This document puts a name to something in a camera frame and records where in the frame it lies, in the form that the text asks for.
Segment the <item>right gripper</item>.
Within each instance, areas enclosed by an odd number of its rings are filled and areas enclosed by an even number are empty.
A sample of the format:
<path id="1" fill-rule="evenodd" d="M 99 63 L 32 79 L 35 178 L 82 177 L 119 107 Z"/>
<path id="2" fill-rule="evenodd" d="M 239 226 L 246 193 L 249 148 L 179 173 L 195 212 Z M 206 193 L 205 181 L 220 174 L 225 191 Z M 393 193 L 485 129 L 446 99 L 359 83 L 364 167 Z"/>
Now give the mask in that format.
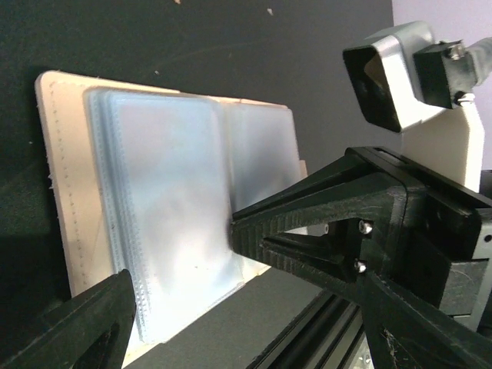
<path id="1" fill-rule="evenodd" d="M 491 292 L 491 203 L 401 156 L 349 148 L 350 201 L 301 223 L 234 223 L 234 252 L 361 302 L 361 278 L 390 278 L 471 330 Z"/>

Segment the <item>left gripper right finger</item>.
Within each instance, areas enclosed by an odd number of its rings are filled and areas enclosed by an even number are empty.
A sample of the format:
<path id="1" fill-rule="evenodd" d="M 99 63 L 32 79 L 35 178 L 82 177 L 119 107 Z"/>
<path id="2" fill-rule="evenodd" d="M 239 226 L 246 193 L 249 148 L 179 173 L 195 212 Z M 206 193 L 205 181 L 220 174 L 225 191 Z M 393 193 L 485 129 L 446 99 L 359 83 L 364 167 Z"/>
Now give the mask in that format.
<path id="1" fill-rule="evenodd" d="M 387 278 L 357 279 L 375 368 L 490 368 L 491 340 Z"/>

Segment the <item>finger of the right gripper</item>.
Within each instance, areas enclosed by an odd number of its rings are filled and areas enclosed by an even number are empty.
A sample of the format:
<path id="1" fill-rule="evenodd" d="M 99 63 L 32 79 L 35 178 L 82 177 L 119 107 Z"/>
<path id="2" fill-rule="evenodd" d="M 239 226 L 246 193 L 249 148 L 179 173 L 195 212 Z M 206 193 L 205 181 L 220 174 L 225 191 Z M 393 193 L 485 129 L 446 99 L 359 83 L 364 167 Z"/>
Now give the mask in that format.
<path id="1" fill-rule="evenodd" d="M 354 200 L 349 184 L 375 172 L 366 151 L 345 156 L 232 216 L 234 223 L 301 223 L 308 208 Z"/>

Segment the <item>beige card holder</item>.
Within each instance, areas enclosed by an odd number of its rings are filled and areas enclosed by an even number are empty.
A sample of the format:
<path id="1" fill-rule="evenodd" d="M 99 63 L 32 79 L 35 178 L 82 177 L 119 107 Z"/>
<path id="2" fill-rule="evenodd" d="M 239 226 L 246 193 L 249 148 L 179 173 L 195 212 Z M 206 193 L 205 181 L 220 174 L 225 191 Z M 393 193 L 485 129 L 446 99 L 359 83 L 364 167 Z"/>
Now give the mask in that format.
<path id="1" fill-rule="evenodd" d="M 61 71 L 35 94 L 71 293 L 131 274 L 126 364 L 266 272 L 228 226 L 304 177 L 288 107 Z"/>

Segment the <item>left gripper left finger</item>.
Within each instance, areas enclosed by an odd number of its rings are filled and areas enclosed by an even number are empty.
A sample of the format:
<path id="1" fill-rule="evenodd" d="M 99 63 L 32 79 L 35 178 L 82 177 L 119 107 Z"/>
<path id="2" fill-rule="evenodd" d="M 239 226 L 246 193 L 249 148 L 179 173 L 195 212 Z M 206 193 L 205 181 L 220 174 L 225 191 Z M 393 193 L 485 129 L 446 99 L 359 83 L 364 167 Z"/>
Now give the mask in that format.
<path id="1" fill-rule="evenodd" d="M 135 312 L 124 269 L 10 333 L 1 341 L 1 367 L 121 368 Z"/>

